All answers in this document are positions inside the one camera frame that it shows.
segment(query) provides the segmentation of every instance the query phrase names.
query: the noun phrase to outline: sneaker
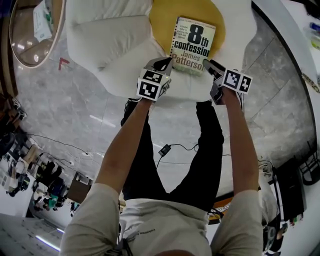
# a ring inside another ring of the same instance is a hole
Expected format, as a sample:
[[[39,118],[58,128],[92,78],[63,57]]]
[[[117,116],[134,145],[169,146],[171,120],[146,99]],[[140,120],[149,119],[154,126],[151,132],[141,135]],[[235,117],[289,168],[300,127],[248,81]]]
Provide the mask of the sneaker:
[[[18,110],[21,108],[21,104],[16,98],[12,98],[12,103],[15,110]]]
[[[19,109],[19,119],[22,121],[23,119],[25,119],[27,117],[27,113],[22,111],[21,109]]]

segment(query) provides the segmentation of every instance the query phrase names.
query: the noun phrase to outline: leg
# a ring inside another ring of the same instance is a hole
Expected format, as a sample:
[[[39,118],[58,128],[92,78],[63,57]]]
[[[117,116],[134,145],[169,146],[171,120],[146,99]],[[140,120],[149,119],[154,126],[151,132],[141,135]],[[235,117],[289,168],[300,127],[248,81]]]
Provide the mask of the leg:
[[[124,125],[136,105],[136,102],[128,101],[121,126]],[[157,173],[148,120],[147,116],[138,150],[122,189],[124,200],[138,198],[164,200],[167,195]]]
[[[169,196],[170,201],[209,212],[219,188],[224,137],[210,101],[197,103],[196,115],[201,128],[199,149],[189,173]]]

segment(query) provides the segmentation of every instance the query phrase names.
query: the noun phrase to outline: tiled floor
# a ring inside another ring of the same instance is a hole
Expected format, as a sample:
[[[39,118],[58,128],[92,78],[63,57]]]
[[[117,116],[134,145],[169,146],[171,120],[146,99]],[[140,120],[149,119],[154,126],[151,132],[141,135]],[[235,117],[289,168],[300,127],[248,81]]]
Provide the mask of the tiled floor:
[[[307,140],[315,139],[315,131],[307,96],[288,54],[268,25],[256,13],[255,17],[258,31],[246,48],[243,62],[244,72],[253,77],[254,83],[244,98],[245,117],[259,159],[279,166],[293,155],[306,152]],[[59,71],[60,57],[70,64]],[[21,126],[29,133],[89,152],[86,156],[73,147],[34,137],[45,152],[65,158],[74,163],[65,163],[67,166],[95,177],[104,152],[120,129],[126,99],[109,94],[90,72],[70,59],[65,33],[41,67],[26,69],[14,63],[18,99],[28,114]],[[153,109],[149,123],[155,161],[165,144],[192,148],[197,143],[200,127],[195,106],[195,102],[177,101]],[[225,137],[223,153],[229,154],[227,112],[224,106],[215,109]],[[176,146],[161,160],[158,173],[167,191],[188,173],[194,155],[194,151]],[[75,173],[71,168],[64,168],[70,179]],[[231,190],[231,158],[225,156],[218,194]]]

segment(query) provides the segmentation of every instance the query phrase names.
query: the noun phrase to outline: white armchair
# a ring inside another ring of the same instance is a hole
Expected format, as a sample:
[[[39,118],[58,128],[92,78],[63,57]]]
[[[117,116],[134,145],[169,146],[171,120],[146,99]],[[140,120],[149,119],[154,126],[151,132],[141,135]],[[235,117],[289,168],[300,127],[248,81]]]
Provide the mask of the white armchair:
[[[92,72],[113,95],[134,98],[141,69],[166,56],[153,38],[148,15],[152,0],[68,0],[66,32],[70,57]],[[257,25],[251,0],[213,0],[225,23],[226,36],[214,59],[241,70],[247,44]],[[173,70],[165,97],[206,101],[212,78]]]

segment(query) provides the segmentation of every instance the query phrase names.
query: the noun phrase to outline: red mark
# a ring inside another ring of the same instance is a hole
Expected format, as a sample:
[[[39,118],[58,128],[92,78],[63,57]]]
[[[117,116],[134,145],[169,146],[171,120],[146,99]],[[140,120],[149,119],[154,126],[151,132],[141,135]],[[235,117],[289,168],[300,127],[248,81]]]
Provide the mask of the red mark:
[[[64,62],[64,63],[67,63],[67,64],[70,63],[69,60],[66,60],[66,59],[64,59],[64,58],[60,58],[60,61],[59,61],[59,70],[61,70],[61,64],[62,64],[63,62]]]

